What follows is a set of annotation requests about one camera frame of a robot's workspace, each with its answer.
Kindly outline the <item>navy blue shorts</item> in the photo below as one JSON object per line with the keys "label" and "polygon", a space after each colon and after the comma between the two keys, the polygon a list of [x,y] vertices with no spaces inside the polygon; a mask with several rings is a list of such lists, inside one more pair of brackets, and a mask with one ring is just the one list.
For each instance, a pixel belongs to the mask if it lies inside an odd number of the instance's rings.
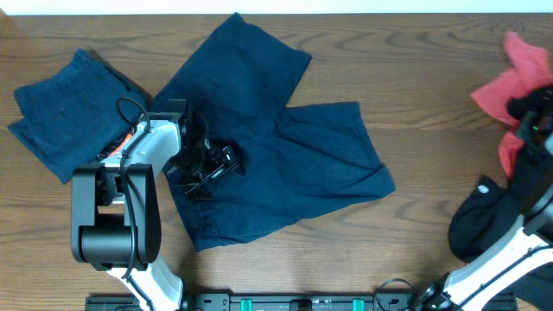
{"label": "navy blue shorts", "polygon": [[181,173],[164,169],[197,251],[249,243],[395,190],[358,103],[289,107],[310,60],[234,14],[155,96],[154,111],[191,105],[208,138],[229,143],[243,168],[208,183],[210,200],[187,197]]}

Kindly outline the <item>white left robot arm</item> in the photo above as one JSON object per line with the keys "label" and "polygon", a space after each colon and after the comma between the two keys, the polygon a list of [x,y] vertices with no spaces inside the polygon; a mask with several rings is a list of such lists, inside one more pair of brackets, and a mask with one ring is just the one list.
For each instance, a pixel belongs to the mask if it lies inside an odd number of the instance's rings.
{"label": "white left robot arm", "polygon": [[101,161],[73,171],[71,250],[74,258],[117,278],[129,296],[90,296],[87,310],[195,310],[194,297],[160,253],[162,222],[155,179],[176,174],[193,201],[211,200],[207,184],[243,175],[229,145],[207,137],[207,120],[185,110],[148,112],[133,134]]}

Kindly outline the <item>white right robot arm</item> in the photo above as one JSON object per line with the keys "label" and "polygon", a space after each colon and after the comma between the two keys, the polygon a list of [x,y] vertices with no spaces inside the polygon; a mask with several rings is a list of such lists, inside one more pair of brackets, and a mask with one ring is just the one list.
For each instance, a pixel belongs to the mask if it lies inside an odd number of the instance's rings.
{"label": "white right robot arm", "polygon": [[501,188],[486,176],[454,215],[451,251],[465,266],[431,283],[411,310],[504,310],[514,286],[543,299],[552,291],[552,88],[507,104],[524,143],[512,179]]}

